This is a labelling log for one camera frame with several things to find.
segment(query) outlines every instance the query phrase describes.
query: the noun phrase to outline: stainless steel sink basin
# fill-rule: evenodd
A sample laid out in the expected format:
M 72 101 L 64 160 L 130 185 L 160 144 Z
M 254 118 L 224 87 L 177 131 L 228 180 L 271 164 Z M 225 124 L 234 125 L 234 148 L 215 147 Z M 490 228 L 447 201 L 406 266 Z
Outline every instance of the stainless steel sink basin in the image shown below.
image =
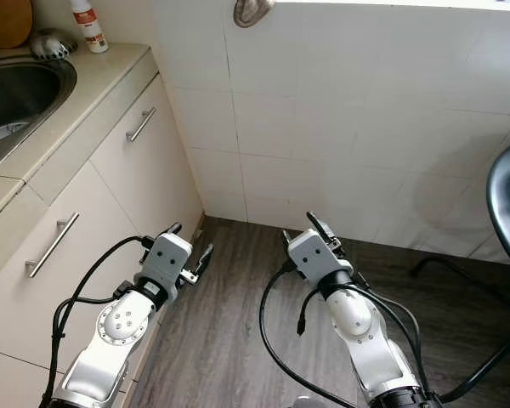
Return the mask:
M 0 161 L 68 98 L 76 71 L 64 60 L 0 58 Z

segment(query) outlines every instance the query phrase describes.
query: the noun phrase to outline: cabinet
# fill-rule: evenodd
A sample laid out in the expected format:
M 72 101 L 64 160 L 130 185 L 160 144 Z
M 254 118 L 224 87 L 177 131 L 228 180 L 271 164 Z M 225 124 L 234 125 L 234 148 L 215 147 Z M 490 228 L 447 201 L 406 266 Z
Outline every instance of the cabinet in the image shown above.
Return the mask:
M 28 278 L 25 261 L 42 256 L 57 235 L 57 220 L 68 218 L 73 212 L 80 213 L 77 221 L 37 275 Z M 92 164 L 86 163 L 0 272 L 0 353 L 49 367 L 51 321 L 56 306 L 71 296 L 102 253 L 130 235 L 137 235 L 136 230 Z M 82 295 L 109 297 L 122 281 L 132 281 L 139 271 L 141 255 L 141 246 L 136 242 L 118 250 L 93 275 Z M 102 306 L 78 303 L 72 310 L 66 338 L 60 346 L 60 372 L 65 372 L 92 338 L 101 309 Z M 133 355 L 131 366 L 137 365 L 143 348 L 140 346 Z
M 57 376 L 58 384 L 62 376 Z M 0 354 L 0 406 L 11 408 L 36 408 L 42 398 L 48 371 L 37 365 L 26 364 Z M 119 393 L 113 408 L 122 406 L 124 393 Z
M 136 134 L 135 140 L 128 140 L 127 133 L 130 139 Z M 36 194 L 28 184 L 23 191 Z M 26 261 L 40 259 L 59 234 L 57 222 L 74 213 L 80 215 L 45 264 L 35 277 L 27 277 Z M 157 75 L 0 271 L 0 406 L 37 406 L 49 368 L 55 308 L 71 296 L 102 253 L 127 236 L 156 235 L 175 221 L 184 225 L 181 235 L 189 240 L 201 214 L 195 182 Z M 124 280 L 133 280 L 142 254 L 136 242 L 115 252 L 82 296 L 108 298 Z M 102 307 L 77 303 L 72 310 L 60 345 L 60 375 L 92 338 Z M 158 318 L 129 359 L 123 393 L 135 387 L 132 380 L 139 377 L 148 345 L 155 339 Z M 11 384 L 25 385 L 3 396 Z
M 179 221 L 180 235 L 190 240 L 201 202 L 159 75 L 90 161 L 140 234 L 156 235 Z

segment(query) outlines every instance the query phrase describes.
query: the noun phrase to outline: wooden floor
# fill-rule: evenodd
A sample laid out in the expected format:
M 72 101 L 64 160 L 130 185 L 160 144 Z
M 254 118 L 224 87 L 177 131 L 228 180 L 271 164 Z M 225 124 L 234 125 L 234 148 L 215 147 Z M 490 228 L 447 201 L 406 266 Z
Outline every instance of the wooden floor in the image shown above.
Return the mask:
M 311 395 L 275 365 L 258 331 L 262 292 L 285 260 L 280 230 L 207 218 L 203 231 L 195 255 L 213 242 L 212 263 L 199 285 L 183 289 L 167 311 L 131 406 L 279 408 L 299 395 Z M 510 335 L 510 308 L 460 277 L 437 265 L 411 278 L 406 271 L 424 252 L 343 242 L 350 262 L 372 289 L 402 302 L 418 318 L 423 360 L 438 393 L 457 385 Z M 510 293 L 510 266 L 459 263 Z M 298 311 L 307 292 L 297 274 L 278 282 L 267 306 L 270 341 L 295 371 L 365 407 L 348 353 L 320 298 L 310 303 L 306 332 L 297 336 Z M 394 324 L 388 323 L 388 332 L 407 352 Z M 467 396 L 447 406 L 510 408 L 510 355 Z

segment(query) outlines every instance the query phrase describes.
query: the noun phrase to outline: metal cabinet handle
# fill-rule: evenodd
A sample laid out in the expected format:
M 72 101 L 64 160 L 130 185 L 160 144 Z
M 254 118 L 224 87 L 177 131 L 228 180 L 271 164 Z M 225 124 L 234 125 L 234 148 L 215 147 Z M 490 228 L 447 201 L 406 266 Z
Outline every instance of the metal cabinet handle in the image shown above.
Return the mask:
M 79 218 L 79 212 L 74 212 L 67 220 L 60 219 L 57 221 L 57 229 L 60 229 L 62 227 L 62 230 L 60 231 L 59 235 L 55 238 L 51 246 L 48 248 L 48 250 L 43 254 L 43 256 L 40 258 L 39 261 L 25 261 L 25 267 L 27 270 L 27 276 L 29 278 L 33 278 L 36 276 L 40 268 L 45 264 L 45 261 L 48 260 L 49 255 L 53 253 L 54 249 L 60 244 L 62 239 L 65 237 L 68 230 L 71 228 L 71 226 L 77 221 Z
M 134 132 L 127 132 L 127 140 L 129 142 L 133 142 L 138 137 L 139 133 L 142 131 L 143 128 L 145 128 L 145 125 L 147 125 L 147 122 L 150 121 L 151 117 L 155 115 L 156 107 L 153 106 L 149 110 L 144 110 L 142 112 L 142 117 L 144 120 L 139 124 L 138 128 Z

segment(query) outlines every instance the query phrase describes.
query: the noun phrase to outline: bottle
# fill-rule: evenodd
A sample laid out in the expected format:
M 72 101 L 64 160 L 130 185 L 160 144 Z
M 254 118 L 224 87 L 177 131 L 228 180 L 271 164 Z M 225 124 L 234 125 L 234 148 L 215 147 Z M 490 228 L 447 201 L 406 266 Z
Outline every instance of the bottle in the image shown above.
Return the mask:
M 82 29 L 88 49 L 95 54 L 107 51 L 109 46 L 96 18 L 93 6 L 88 0 L 71 0 L 71 11 Z

